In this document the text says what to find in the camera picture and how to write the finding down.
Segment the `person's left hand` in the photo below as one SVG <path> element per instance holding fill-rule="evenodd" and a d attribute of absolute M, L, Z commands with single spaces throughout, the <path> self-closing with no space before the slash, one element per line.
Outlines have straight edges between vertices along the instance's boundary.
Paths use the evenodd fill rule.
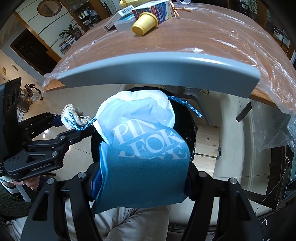
<path fill-rule="evenodd" d="M 34 189 L 38 188 L 38 186 L 40 185 L 40 177 L 41 176 L 37 176 L 37 177 L 29 178 L 29 179 L 23 180 L 23 181 L 16 181 L 16 180 L 12 179 L 12 181 L 15 185 L 26 185 L 30 189 L 34 190 Z"/>

